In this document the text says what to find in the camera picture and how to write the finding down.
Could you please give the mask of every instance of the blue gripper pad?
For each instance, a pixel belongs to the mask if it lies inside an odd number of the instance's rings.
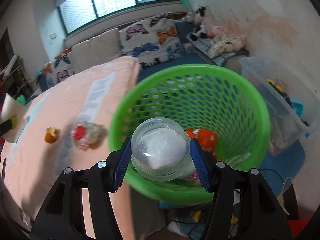
[[[196,171],[198,173],[201,186],[205,188],[206,191],[210,192],[210,176],[207,165],[204,162],[201,154],[202,149],[199,149],[198,143],[195,139],[190,141],[190,154],[195,165]]]
[[[124,146],[123,153],[118,161],[118,164],[114,171],[112,187],[114,191],[117,191],[121,187],[124,180],[125,172],[127,171],[129,161],[131,159],[131,139],[129,139]]]

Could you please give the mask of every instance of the orange package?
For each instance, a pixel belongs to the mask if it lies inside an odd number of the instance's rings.
[[[189,135],[190,139],[197,138],[201,148],[204,151],[211,152],[213,154],[215,153],[218,141],[218,134],[201,128],[197,130],[187,128],[186,133],[187,135]]]

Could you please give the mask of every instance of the window frame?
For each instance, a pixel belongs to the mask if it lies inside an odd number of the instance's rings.
[[[64,19],[62,17],[60,6],[58,6],[57,9],[58,9],[58,13],[59,13],[59,17],[60,17],[60,20],[61,20],[61,23],[62,23],[62,27],[63,27],[64,33],[65,33],[66,37],[68,37],[68,36],[72,35],[73,33],[76,33],[77,31],[81,30],[82,28],[84,28],[84,27],[86,27],[86,26],[88,26],[88,25],[90,25],[90,24],[92,24],[92,23],[94,23],[96,21],[99,21],[99,20],[101,20],[103,18],[109,17],[109,16],[111,16],[113,14],[116,14],[116,13],[119,13],[119,12],[123,12],[123,11],[129,10],[129,9],[133,9],[133,8],[138,8],[138,7],[141,7],[141,6],[144,6],[144,5],[156,4],[156,3],[162,3],[162,2],[171,2],[171,1],[179,1],[179,0],[154,0],[154,1],[148,1],[148,2],[142,2],[142,3],[139,3],[138,0],[135,0],[136,5],[134,5],[134,6],[130,6],[130,7],[127,7],[127,8],[121,9],[121,10],[117,10],[117,11],[114,11],[112,13],[109,13],[109,14],[106,14],[104,16],[99,17],[96,5],[94,3],[94,0],[91,0],[91,3],[92,3],[93,10],[94,10],[94,13],[96,15],[96,18],[94,20],[90,21],[90,22],[87,22],[84,25],[81,25],[79,28],[71,31],[70,33],[68,33],[66,25],[64,23]]]

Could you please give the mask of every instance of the wall outlet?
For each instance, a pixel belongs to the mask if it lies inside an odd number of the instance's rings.
[[[54,39],[54,38],[56,38],[58,35],[57,35],[57,33],[51,33],[49,36],[50,36],[51,39]]]

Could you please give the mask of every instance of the pink blanket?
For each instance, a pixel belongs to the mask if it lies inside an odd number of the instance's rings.
[[[73,75],[33,100],[25,115],[28,124],[17,143],[5,143],[0,165],[2,169],[7,158],[5,185],[32,219],[65,167],[88,169],[107,158],[107,138],[95,149],[79,150],[70,141],[70,127],[87,120],[108,129],[119,102],[134,87],[139,68],[136,58],[121,57]],[[44,141],[47,127],[60,130],[53,144]],[[129,186],[124,182],[110,198],[124,239],[134,239]],[[93,237],[87,190],[83,206],[87,234]]]

